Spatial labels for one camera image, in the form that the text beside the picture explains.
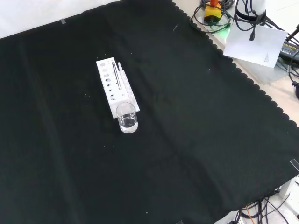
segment black cable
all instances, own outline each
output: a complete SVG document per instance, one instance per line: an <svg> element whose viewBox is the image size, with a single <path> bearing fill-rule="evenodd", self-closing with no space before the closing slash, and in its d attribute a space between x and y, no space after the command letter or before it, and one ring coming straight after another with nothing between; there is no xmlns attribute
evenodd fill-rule
<svg viewBox="0 0 299 224"><path fill-rule="evenodd" d="M294 54L294 56L292 57L292 59L291 59L291 61L290 61L290 64L289 64L290 67L292 67L294 58L297 56L297 54L299 54L299 51L297 51L297 52ZM292 79L292 77L291 77L291 71L288 70L288 73L289 73L289 77L290 77L290 79L291 79L291 81L292 81L292 85L297 87L299 84L298 84L297 82L295 82L295 81Z"/></svg>
<svg viewBox="0 0 299 224"><path fill-rule="evenodd" d="M275 207L274 207L275 210L273 210L273 211L267 213L266 215L269 215L269 214L275 212L277 209L279 209L279 208L286 202L286 200L289 198L290 195L291 195L291 193L289 193L288 197L286 197L286 199L280 204L280 206L279 206L278 208L275 208Z"/></svg>
<svg viewBox="0 0 299 224"><path fill-rule="evenodd" d="M201 32L201 33L204 33L204 34L214 34L214 33L218 33L218 32L220 32L220 31L222 31L222 30L224 30L224 29L230 27L230 25L231 25L230 22L231 22L231 20L232 20L233 17L227 12L227 9L233 6L235 0L223 0L223 1L220 1L219 3L221 4L221 7L222 7L222 8L215 7L215 6L211 6L210 4L208 4L208 3L210 2L210 0L202 0L201 2L202 2L202 4L200 4L200 5L194 10L194 14L193 14L193 16L191 17L191 19L189 20L189 24L191 25L192 28L194 28L195 30L197 30L197 31L199 31L199 32ZM196 18L196 13L197 13L201 8L206 7L206 6L211 6L211 7L214 7L214 8L217 8L217 9L221 10L221 17L220 17L220 19L222 19L223 16L226 16L227 19L228 19L228 22L225 23L225 24L223 24L223 25L219 25L219 24L217 24L217 22L214 22L214 23L212 23L212 24L205 24L205 23L200 22L200 21ZM220 28L220 29L218 29L218 30L215 30L215 31L202 31L201 29L199 29L199 28L193 26L193 24L192 24L192 23L193 23L193 18L194 18L199 24L201 24L201 25L203 25L203 26L218 26L218 27L222 27L222 28Z"/></svg>
<svg viewBox="0 0 299 224"><path fill-rule="evenodd" d="M266 216L266 223L267 223L267 224L269 224L269 222L268 222L268 206L267 206L267 205L268 205L268 200L267 200L267 202L266 202L266 215L265 215L265 216Z"/></svg>
<svg viewBox="0 0 299 224"><path fill-rule="evenodd" d="M276 65L277 67L279 67L280 69L282 69L282 70L286 70L286 71L288 71L288 68L287 67L285 67L285 65L284 64L282 64L281 62L280 62L280 60L277 60L283 67L284 67L284 69L283 68L281 68L280 66L278 66L278 65ZM293 76L296 76L296 77L299 77L299 75L296 75L295 73L293 73L293 72L290 72Z"/></svg>
<svg viewBox="0 0 299 224"><path fill-rule="evenodd" d="M281 212L278 210L282 205L283 205L283 203L278 207L278 208L276 208L268 199L266 199L269 203L270 203L270 205L272 205L272 207L275 209L275 210L273 210L272 212L274 212L274 211L277 211L280 215L281 215L281 217L285 220L285 222L287 223L287 224L289 224L289 222L286 220L286 218L283 216L283 214L281 214Z"/></svg>

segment table surface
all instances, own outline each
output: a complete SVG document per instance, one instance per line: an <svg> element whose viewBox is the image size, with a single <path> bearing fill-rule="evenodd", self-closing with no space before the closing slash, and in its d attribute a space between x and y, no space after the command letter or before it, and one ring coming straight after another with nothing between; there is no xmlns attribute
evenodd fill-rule
<svg viewBox="0 0 299 224"><path fill-rule="evenodd" d="M180 9L187 13L188 16L193 15L195 8L199 5L199 0L173 0L173 2L175 2ZM292 26L293 29L295 29L297 22L293 21L292 25L290 25L290 20L287 20L284 16L284 14L288 11L276 11L277 6L277 4L270 5L271 18L273 18L273 20L277 22L278 25L280 25L282 28L286 29L288 32L292 32ZM209 34L209 37L213 40L218 48L224 50L223 45L213 35ZM270 96L272 100L277 103L278 107L282 108L284 110L284 113L287 114L291 120L295 121L297 123L297 126L299 126L299 101L295 95L295 88L292 86L292 83L288 76L285 76L282 79L270 84L262 84L257 78L255 78L255 76L249 69L246 69L245 67L240 65L240 63L238 63L236 60L234 60L234 63L237 64L237 67L240 68L242 72L248 75L248 78L252 79L255 84L259 85L260 88L266 92L266 95Z"/></svg>

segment electronic device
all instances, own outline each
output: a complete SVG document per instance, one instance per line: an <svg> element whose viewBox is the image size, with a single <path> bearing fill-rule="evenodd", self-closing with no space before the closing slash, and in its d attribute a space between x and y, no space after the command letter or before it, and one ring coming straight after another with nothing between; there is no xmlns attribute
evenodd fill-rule
<svg viewBox="0 0 299 224"><path fill-rule="evenodd" d="M279 57L290 62L297 51L299 51L299 46L285 41L280 51ZM299 55L294 57L293 62L299 65Z"/></svg>
<svg viewBox="0 0 299 224"><path fill-rule="evenodd" d="M205 19L208 24L215 24L219 22L221 18L221 5L218 0L211 0L210 5L206 5Z"/></svg>

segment tape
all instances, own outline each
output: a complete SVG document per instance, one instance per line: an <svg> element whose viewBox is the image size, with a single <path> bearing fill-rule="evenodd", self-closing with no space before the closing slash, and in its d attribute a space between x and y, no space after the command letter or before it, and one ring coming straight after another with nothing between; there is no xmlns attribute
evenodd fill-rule
<svg viewBox="0 0 299 224"><path fill-rule="evenodd" d="M292 159L290 161L290 163L298 170L299 172L299 163L295 160L295 159Z"/></svg>

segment white table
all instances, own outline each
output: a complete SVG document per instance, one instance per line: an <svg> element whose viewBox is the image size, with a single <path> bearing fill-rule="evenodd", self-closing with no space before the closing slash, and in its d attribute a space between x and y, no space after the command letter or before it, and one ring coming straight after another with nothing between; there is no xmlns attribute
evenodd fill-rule
<svg viewBox="0 0 299 224"><path fill-rule="evenodd" d="M180 9L187 13L188 16L192 17L195 8L199 6L200 0L173 0L173 2L175 2ZM297 16L293 15L294 20L290 22L290 17L285 17L285 14L287 14L288 11L282 12L281 10L279 10L276 13L276 7L277 4L271 5L271 13L269 17L274 22L276 22L281 28L284 28L289 33L292 33L299 22L298 20L296 20ZM218 48L224 50L224 45L220 41L218 41L213 35L208 35L213 40L214 44L217 45ZM269 95L272 98L272 100L277 103L278 107L282 108L284 110L284 113L287 114L291 120L295 121L297 123L297 126L299 126L299 100L295 95L295 88L292 86L292 82L290 81L290 78L288 76L285 76L282 79L279 79L270 84L263 84L260 80L258 80L255 77L251 69L248 69L248 67L246 68L242 65L242 62L240 62L240 60L234 60L234 63L236 63L237 68L241 69L243 73L248 75L248 78L252 79L255 84L259 85L260 88L266 92L266 95ZM286 197L286 195L289 194L294 182L295 179L292 179L282 186L280 194L282 198ZM236 214L237 211L231 212L215 224L226 224L230 222Z"/></svg>

